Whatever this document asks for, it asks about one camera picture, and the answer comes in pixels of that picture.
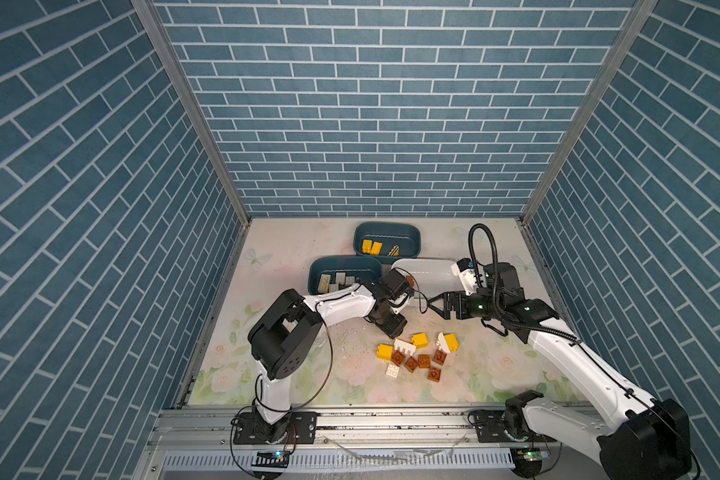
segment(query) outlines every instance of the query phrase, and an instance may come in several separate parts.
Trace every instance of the yellow lego brick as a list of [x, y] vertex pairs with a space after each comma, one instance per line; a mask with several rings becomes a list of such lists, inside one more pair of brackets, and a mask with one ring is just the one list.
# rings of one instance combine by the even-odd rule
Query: yellow lego brick
[[426, 333], [417, 333], [416, 335], [413, 335], [413, 340], [411, 341], [414, 345], [416, 345], [417, 349], [423, 349], [427, 345], [429, 345], [429, 340], [427, 340], [427, 334]]
[[458, 342], [456, 341], [456, 335], [454, 335], [453, 333], [449, 333], [445, 336], [445, 342], [448, 344], [448, 348], [451, 349], [452, 352], [458, 350]]
[[376, 356], [382, 360], [392, 361], [392, 345], [379, 345]]

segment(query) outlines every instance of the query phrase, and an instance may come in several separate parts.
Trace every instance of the black cable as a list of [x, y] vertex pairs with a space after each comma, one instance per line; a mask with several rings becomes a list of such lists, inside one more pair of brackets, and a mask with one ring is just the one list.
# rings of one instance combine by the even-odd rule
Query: black cable
[[328, 378], [331, 376], [331, 370], [333, 370], [333, 342], [331, 341], [331, 333], [328, 331], [328, 325], [326, 325], [325, 320], [322, 321], [322, 324], [326, 326], [326, 335], [328, 337], [328, 346], [331, 347], [331, 362], [328, 364], [328, 373], [326, 374], [326, 379], [324, 379], [322, 381], [322, 385], [320, 385], [320, 388], [315, 392], [315, 395], [313, 395], [309, 400], [307, 400], [303, 404], [299, 405], [298, 407], [289, 408], [287, 410], [278, 410], [277, 408], [268, 407], [259, 398], [259, 380], [261, 380], [263, 377], [263, 375], [259, 374], [259, 376], [256, 378], [256, 382], [253, 384], [253, 395], [256, 398], [256, 402], [258, 402], [260, 406], [266, 408], [270, 412], [290, 413], [290, 412], [294, 412], [295, 410], [298, 410], [300, 408], [306, 407], [312, 400], [314, 400], [315, 398], [317, 398], [318, 395], [320, 395], [320, 392], [322, 392], [322, 389], [328, 383]]
[[581, 343], [577, 343], [577, 345], [579, 346], [579, 348], [581, 349], [581, 351], [584, 352], [584, 354], [585, 354], [587, 357], [589, 357], [589, 359], [592, 361], [592, 363], [594, 363], [594, 364], [597, 366], [597, 368], [599, 368], [603, 373], [605, 373], [605, 375], [606, 375], [613, 383], [615, 383], [620, 389], [624, 390], [624, 392], [625, 392], [625, 394], [626, 394], [626, 398], [634, 398], [635, 400], [638, 401], [639, 404], [641, 404], [642, 406], [644, 406], [646, 409], [650, 410], [651, 413], [653, 413], [653, 415], [655, 415], [659, 420], [661, 420], [661, 421], [663, 422], [663, 424], [664, 424], [673, 434], [675, 434], [675, 437], [677, 437], [677, 439], [680, 440], [680, 443], [683, 444], [683, 446], [685, 446], [686, 448], [688, 448], [688, 451], [689, 451], [690, 454], [691, 454], [691, 458], [693, 458], [693, 461], [696, 463], [696, 475], [693, 477], [692, 480], [697, 480], [697, 479], [701, 476], [701, 464], [699, 464], [699, 459], [696, 457], [696, 454], [693, 453], [693, 449], [691, 448], [691, 446], [688, 445], [688, 443], [687, 443], [685, 440], [682, 439], [682, 437], [681, 437], [680, 434], [677, 432], [677, 430], [675, 430], [674, 428], [672, 428], [672, 426], [668, 423], [668, 421], [665, 420], [664, 418], [662, 418], [661, 415], [659, 415], [659, 413], [656, 412], [656, 410], [654, 410], [654, 409], [653, 409], [652, 407], [650, 407], [647, 403], [645, 403], [643, 400], [641, 400], [640, 398], [638, 398], [637, 395], [634, 394], [634, 391], [633, 391], [632, 389], [627, 389], [626, 387], [624, 387], [623, 385], [621, 385], [620, 383], [618, 383], [618, 382], [612, 377], [612, 375], [609, 374], [607, 370], [605, 370], [605, 368], [600, 364], [600, 362], [598, 362], [597, 360], [595, 360], [595, 359], [592, 357], [592, 355], [590, 355], [590, 353], [581, 345]]
[[411, 298], [411, 296], [407, 293], [405, 293], [405, 298], [400, 303], [394, 303], [391, 300], [387, 300], [390, 305], [392, 305], [394, 308], [400, 308], [401, 306], [405, 305], [405, 302], [408, 301], [408, 299]]
[[[494, 236], [493, 236], [492, 233], [490, 232], [490, 229], [489, 229], [487, 226], [483, 225], [483, 224], [475, 224], [475, 225], [473, 225], [472, 228], [470, 228], [469, 236], [468, 236], [469, 255], [470, 255], [470, 259], [472, 260], [472, 265], [474, 266], [474, 272], [475, 272], [475, 275], [474, 275], [474, 276], [475, 276], [475, 279], [476, 279], [476, 283], [478, 284], [478, 288], [479, 288], [479, 287], [482, 287], [482, 283], [481, 283], [481, 281], [480, 281], [479, 268], [478, 268], [478, 265], [480, 265], [480, 264], [478, 263], [478, 259], [477, 259], [477, 257], [476, 257], [475, 254], [474, 254], [474, 246], [473, 246], [473, 244], [472, 244], [472, 239], [473, 239], [473, 236], [474, 236], [474, 232], [475, 232], [477, 229], [480, 229], [480, 230], [484, 231], [484, 232], [486, 233], [486, 235], [488, 236], [488, 241], [490, 242], [490, 254], [491, 254], [491, 260], [492, 260], [492, 262], [493, 262], [493, 270], [494, 270], [493, 285], [492, 285], [492, 289], [491, 289], [491, 306], [492, 306], [493, 309], [494, 309], [494, 313], [497, 315], [497, 319], [501, 322], [501, 324], [504, 326], [504, 328], [506, 329], [507, 327], [509, 327], [509, 328], [518, 329], [518, 330], [532, 330], [532, 331], [536, 331], [536, 332], [549, 333], [549, 334], [551, 334], [551, 335], [556, 335], [556, 336], [558, 336], [558, 337], [560, 337], [560, 338], [563, 338], [563, 339], [566, 339], [566, 340], [570, 341], [570, 342], [571, 342], [571, 346], [578, 346], [578, 347], [581, 349], [581, 351], [584, 352], [584, 354], [586, 354], [587, 357], [589, 357], [589, 359], [592, 361], [592, 363], [594, 363], [594, 364], [597, 366], [597, 368], [599, 368], [603, 373], [605, 373], [605, 375], [606, 375], [613, 383], [615, 383], [619, 388], [621, 388], [622, 390], [624, 390], [624, 392], [626, 393], [626, 397], [627, 397], [627, 398], [630, 398], [630, 397], [634, 398], [634, 399], [637, 400], [642, 406], [644, 406], [645, 408], [647, 408], [648, 410], [650, 410], [651, 413], [653, 413], [653, 415], [655, 415], [659, 420], [661, 420], [661, 421], [664, 423], [664, 425], [666, 425], [666, 427], [667, 427], [669, 430], [672, 431], [672, 433], [675, 435], [675, 437], [677, 437], [677, 439], [680, 440], [680, 442], [681, 442], [686, 448], [688, 448], [688, 451], [689, 451], [690, 454], [691, 454], [691, 458], [693, 458], [693, 461], [696, 463], [696, 476], [694, 476], [692, 480], [697, 480], [697, 479], [701, 476], [701, 465], [699, 464], [699, 459], [696, 457], [696, 454], [693, 453], [693, 450], [691, 449], [691, 446], [688, 445], [688, 443], [687, 443], [685, 440], [682, 439], [682, 437], [681, 437], [680, 434], [677, 432], [677, 430], [675, 430], [674, 428], [672, 428], [672, 426], [671, 426], [664, 418], [662, 418], [662, 417], [656, 412], [656, 410], [654, 410], [652, 407], [648, 406], [648, 404], [646, 404], [643, 400], [641, 400], [640, 398], [638, 398], [638, 397], [634, 394], [634, 391], [633, 391], [632, 389], [627, 389], [626, 387], [624, 387], [623, 385], [621, 385], [620, 383], [618, 383], [618, 381], [617, 381], [615, 378], [613, 378], [612, 375], [609, 374], [608, 371], [605, 370], [605, 368], [604, 368], [598, 361], [596, 361], [596, 360], [592, 357], [592, 355], [590, 355], [589, 352], [581, 345], [581, 340], [579, 340], [579, 339], [576, 337], [576, 335], [570, 334], [570, 333], [568, 333], [568, 332], [563, 332], [563, 331], [561, 331], [561, 330], [549, 328], [549, 327], [546, 327], [546, 326], [541, 326], [541, 325], [528, 325], [528, 324], [522, 323], [522, 322], [515, 322], [515, 321], [513, 321], [513, 320], [509, 320], [509, 319], [506, 317], [506, 312], [503, 312], [502, 310], [500, 310], [500, 307], [499, 307], [499, 305], [498, 305], [498, 303], [497, 303], [497, 301], [496, 301], [497, 287], [498, 287], [498, 252], [497, 252], [497, 248], [496, 248], [496, 241], [494, 240]], [[495, 331], [495, 332], [499, 333], [499, 335], [501, 335], [501, 332], [499, 332], [497, 329], [493, 328], [492, 326], [486, 324], [486, 322], [483, 322], [483, 325], [491, 328], [493, 331]], [[560, 449], [561, 449], [561, 450], [560, 450], [560, 454], [561, 454], [561, 453], [562, 453], [562, 444], [560, 444]], [[558, 454], [557, 460], [555, 460], [555, 463], [554, 463], [551, 467], [549, 467], [547, 470], [544, 470], [544, 471], [541, 472], [541, 473], [546, 473], [546, 472], [548, 472], [549, 470], [551, 470], [552, 468], [554, 468], [554, 466], [556, 466], [556, 465], [557, 465], [557, 462], [560, 460], [560, 454]]]
[[547, 472], [548, 472], [549, 470], [551, 470], [552, 468], [555, 468], [555, 467], [557, 466], [557, 463], [560, 461], [560, 457], [562, 457], [562, 456], [563, 456], [563, 444], [561, 443], [561, 444], [560, 444], [560, 449], [557, 450], [557, 458], [554, 460], [554, 463], [552, 464], [552, 466], [550, 466], [549, 468], [546, 468], [546, 469], [542, 470], [541, 472], [538, 472], [538, 473], [536, 474], [536, 477], [539, 476], [539, 475], [543, 475], [543, 474], [547, 473]]
[[230, 428], [230, 455], [232, 456], [232, 461], [235, 463], [235, 465], [240, 469], [241, 472], [245, 473], [246, 475], [250, 477], [256, 478], [256, 480], [260, 480], [259, 477], [256, 476], [256, 474], [253, 473], [253, 471], [245, 470], [238, 462], [237, 457], [235, 457], [235, 453], [232, 450], [232, 434], [234, 433], [235, 429], [237, 428], [237, 424], [240, 422], [240, 413], [242, 413], [243, 410], [246, 408], [250, 408], [251, 411], [253, 411], [252, 405], [246, 405], [243, 408], [240, 408], [240, 410], [237, 411], [235, 414], [235, 417], [232, 419], [232, 427]]
[[[400, 270], [401, 272], [408, 274], [413, 279], [413, 283], [418, 287], [417, 289], [414, 289], [414, 292], [419, 294], [418, 298], [418, 312], [422, 315], [429, 310], [429, 299], [427, 296], [422, 292], [422, 285], [419, 284], [418, 280], [416, 280], [416, 277], [411, 274], [411, 272], [407, 271], [405, 268], [400, 268], [399, 266], [394, 266], [392, 268], [393, 270]], [[422, 310], [422, 298], [424, 298], [424, 309]]]
[[488, 319], [482, 318], [482, 319], [480, 319], [480, 321], [483, 323], [483, 326], [484, 326], [485, 328], [491, 329], [492, 331], [498, 333], [499, 336], [508, 336], [508, 335], [509, 335], [509, 332], [507, 331], [507, 327], [505, 327], [505, 328], [504, 328], [504, 331], [502, 332], [501, 330], [499, 330], [499, 329], [496, 328], [495, 326], [489, 324], [489, 323], [488, 323]]

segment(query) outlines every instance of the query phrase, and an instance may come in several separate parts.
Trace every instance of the blue brick wallpaper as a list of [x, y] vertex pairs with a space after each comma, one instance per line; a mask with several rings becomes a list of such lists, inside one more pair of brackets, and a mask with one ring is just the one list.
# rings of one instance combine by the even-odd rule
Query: blue brick wallpaper
[[533, 219], [586, 341], [720, 478], [720, 0], [660, 0]]
[[517, 216], [632, 3], [156, 2], [253, 216]]
[[0, 480], [133, 472], [239, 228], [128, 0], [0, 0]]

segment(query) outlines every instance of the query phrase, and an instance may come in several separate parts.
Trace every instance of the blue tray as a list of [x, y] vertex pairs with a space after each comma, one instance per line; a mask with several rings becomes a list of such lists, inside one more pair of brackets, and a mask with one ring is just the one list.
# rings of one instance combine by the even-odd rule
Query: blue tray
[[334, 255], [318, 258], [309, 267], [307, 287], [311, 295], [318, 295], [320, 275], [329, 274], [331, 283], [336, 283], [336, 272], [361, 278], [366, 282], [378, 282], [382, 278], [382, 264], [373, 256]]
[[[382, 243], [381, 255], [369, 255], [362, 252], [362, 242], [371, 240]], [[400, 254], [388, 256], [393, 246], [400, 247]], [[355, 229], [355, 253], [364, 257], [375, 258], [383, 264], [393, 264], [401, 258], [416, 258], [422, 251], [422, 235], [418, 228], [407, 224], [389, 222], [365, 222]]]

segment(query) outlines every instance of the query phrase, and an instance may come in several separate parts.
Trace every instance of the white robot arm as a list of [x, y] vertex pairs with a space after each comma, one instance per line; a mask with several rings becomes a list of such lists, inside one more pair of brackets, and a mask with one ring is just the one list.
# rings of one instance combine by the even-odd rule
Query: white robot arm
[[[592, 403], [602, 417], [562, 408], [532, 390], [506, 402], [504, 426], [513, 438], [551, 436], [601, 464], [615, 480], [674, 480], [691, 468], [688, 415], [674, 400], [655, 400], [576, 337], [565, 321], [541, 300], [526, 300], [515, 268], [495, 261], [484, 274], [473, 259], [453, 272], [464, 292], [440, 297], [458, 319], [495, 318], [528, 346], [550, 360]], [[485, 278], [485, 286], [479, 278]], [[497, 292], [498, 306], [492, 305]], [[443, 318], [449, 311], [435, 309]]]
[[[479, 227], [493, 245], [490, 231], [481, 224], [472, 227], [470, 244]], [[545, 302], [526, 300], [515, 268], [497, 261], [495, 247], [492, 254], [492, 271], [486, 267], [480, 274], [470, 245], [471, 258], [452, 267], [464, 291], [442, 293], [430, 299], [429, 307], [444, 319], [454, 311], [459, 320], [477, 317], [501, 335], [514, 333], [556, 365], [602, 417], [559, 407], [528, 390], [506, 401], [508, 435], [520, 440], [535, 433], [554, 437], [601, 464], [614, 480], [674, 480], [688, 473], [692, 453], [685, 410], [672, 399], [655, 400], [608, 365]], [[406, 323], [400, 310], [412, 296], [408, 279], [394, 269], [378, 283], [355, 284], [335, 293], [302, 297], [294, 290], [283, 292], [248, 335], [262, 377], [254, 418], [265, 437], [275, 441], [283, 436], [294, 409], [290, 375], [324, 325], [364, 316], [395, 338]], [[432, 305], [436, 300], [443, 301], [442, 310]], [[500, 321], [503, 332], [486, 324], [491, 318]], [[296, 326], [289, 330], [285, 321]]]
[[[407, 323], [400, 311], [413, 293], [408, 279], [396, 270], [377, 283], [355, 283], [323, 295], [283, 292], [248, 334], [262, 379], [260, 390], [256, 383], [254, 417], [266, 436], [277, 440], [284, 434], [294, 409], [290, 403], [290, 375], [306, 358], [321, 328], [360, 316], [395, 338]], [[295, 325], [288, 329], [285, 322]]]

